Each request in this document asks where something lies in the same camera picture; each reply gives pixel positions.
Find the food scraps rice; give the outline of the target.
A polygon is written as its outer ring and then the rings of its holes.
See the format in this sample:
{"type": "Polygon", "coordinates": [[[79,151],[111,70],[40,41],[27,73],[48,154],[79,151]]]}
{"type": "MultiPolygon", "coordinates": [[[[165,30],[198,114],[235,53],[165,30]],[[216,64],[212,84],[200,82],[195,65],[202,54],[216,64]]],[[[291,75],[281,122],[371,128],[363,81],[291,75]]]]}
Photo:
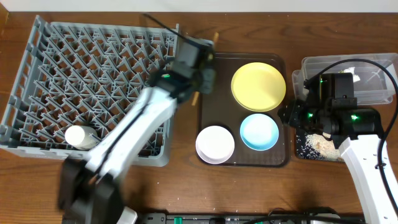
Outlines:
{"type": "Polygon", "coordinates": [[[301,159],[343,162],[339,150],[323,136],[295,131],[295,153],[301,159]]]}

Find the wooden chopstick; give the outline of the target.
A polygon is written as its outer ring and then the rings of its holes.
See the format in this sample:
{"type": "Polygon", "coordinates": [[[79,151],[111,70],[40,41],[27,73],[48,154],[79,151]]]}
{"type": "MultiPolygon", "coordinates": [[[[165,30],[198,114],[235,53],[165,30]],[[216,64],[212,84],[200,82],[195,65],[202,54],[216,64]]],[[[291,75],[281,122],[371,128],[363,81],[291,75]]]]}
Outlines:
{"type": "Polygon", "coordinates": [[[200,96],[200,93],[199,93],[198,91],[196,91],[196,92],[194,93],[194,95],[193,95],[192,106],[195,106],[195,105],[196,105],[199,96],[200,96]]]}
{"type": "Polygon", "coordinates": [[[219,39],[219,33],[215,32],[215,34],[213,36],[213,45],[216,45],[218,39],[219,39]]]}

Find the light blue bowl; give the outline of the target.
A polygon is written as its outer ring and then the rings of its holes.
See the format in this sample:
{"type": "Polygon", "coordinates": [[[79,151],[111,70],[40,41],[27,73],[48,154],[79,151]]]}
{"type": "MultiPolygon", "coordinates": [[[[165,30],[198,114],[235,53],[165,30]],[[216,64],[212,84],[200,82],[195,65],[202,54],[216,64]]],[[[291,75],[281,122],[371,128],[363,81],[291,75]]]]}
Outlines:
{"type": "Polygon", "coordinates": [[[277,143],[279,128],[270,116],[257,113],[243,120],[239,134],[247,147],[255,151],[266,151],[277,143]]]}

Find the white cup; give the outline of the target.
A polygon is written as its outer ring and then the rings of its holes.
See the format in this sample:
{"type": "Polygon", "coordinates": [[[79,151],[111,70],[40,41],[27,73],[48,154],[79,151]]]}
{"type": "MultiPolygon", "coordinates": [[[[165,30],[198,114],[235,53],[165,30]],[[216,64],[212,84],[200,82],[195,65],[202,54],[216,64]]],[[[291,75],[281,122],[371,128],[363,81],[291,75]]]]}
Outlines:
{"type": "Polygon", "coordinates": [[[79,150],[90,150],[96,146],[96,131],[89,126],[70,126],[65,132],[67,143],[79,150]]]}

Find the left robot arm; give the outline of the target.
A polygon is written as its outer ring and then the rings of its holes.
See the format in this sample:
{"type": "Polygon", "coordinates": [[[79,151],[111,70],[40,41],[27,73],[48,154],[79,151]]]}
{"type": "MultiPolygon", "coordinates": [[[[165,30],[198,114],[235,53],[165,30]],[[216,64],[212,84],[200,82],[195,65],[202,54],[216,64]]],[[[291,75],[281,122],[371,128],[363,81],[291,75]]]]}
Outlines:
{"type": "Polygon", "coordinates": [[[188,37],[166,70],[150,74],[133,107],[80,161],[67,157],[60,173],[58,208],[78,223],[135,223],[120,184],[147,141],[177,106],[215,82],[215,40],[188,37]]]}

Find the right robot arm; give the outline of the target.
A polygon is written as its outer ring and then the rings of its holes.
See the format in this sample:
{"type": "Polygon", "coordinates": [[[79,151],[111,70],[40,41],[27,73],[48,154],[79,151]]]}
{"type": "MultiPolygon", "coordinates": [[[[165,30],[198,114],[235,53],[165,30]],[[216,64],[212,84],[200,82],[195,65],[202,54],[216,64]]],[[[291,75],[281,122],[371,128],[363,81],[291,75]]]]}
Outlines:
{"type": "Polygon", "coordinates": [[[384,186],[397,196],[397,180],[388,161],[379,112],[360,108],[351,73],[326,73],[307,80],[305,100],[278,111],[282,123],[332,141],[347,165],[367,223],[397,223],[384,186]]]}

